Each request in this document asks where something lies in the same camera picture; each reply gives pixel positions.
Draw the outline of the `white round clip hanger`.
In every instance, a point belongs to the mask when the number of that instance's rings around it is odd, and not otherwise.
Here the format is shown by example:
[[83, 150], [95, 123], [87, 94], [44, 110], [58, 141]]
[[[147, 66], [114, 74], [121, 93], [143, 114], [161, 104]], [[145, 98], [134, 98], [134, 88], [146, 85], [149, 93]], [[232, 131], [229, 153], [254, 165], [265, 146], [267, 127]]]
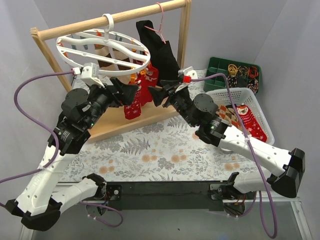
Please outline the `white round clip hanger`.
[[56, 48], [61, 58], [72, 67], [97, 63], [99, 75], [125, 76], [139, 73], [151, 62], [147, 47], [139, 40], [114, 31], [114, 19], [105, 13], [108, 25], [60, 36]]

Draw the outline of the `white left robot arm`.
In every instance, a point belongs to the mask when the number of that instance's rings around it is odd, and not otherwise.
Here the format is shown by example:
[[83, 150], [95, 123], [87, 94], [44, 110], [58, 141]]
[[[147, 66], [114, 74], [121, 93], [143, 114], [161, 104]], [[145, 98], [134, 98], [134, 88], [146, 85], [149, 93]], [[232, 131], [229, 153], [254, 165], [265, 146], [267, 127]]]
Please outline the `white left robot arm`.
[[62, 112], [45, 148], [42, 160], [24, 191], [8, 200], [5, 208], [28, 229], [49, 230], [68, 208], [87, 198], [104, 199], [107, 182], [92, 173], [60, 192], [54, 189], [67, 166], [91, 137], [89, 130], [108, 108], [133, 103], [138, 86], [112, 77], [111, 85], [75, 88], [61, 104]]

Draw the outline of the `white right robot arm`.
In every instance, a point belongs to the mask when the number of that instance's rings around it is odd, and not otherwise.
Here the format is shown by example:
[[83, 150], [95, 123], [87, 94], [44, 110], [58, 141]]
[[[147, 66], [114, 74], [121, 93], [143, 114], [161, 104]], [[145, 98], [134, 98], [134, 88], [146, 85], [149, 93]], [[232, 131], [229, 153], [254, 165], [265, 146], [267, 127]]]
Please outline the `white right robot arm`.
[[230, 150], [257, 162], [262, 172], [232, 173], [213, 193], [223, 199], [272, 189], [286, 198], [296, 198], [305, 173], [305, 152], [299, 148], [289, 151], [269, 145], [246, 135], [216, 113], [218, 106], [206, 93], [190, 97], [188, 86], [178, 80], [162, 81], [162, 87], [148, 88], [155, 106], [173, 106], [204, 143]]

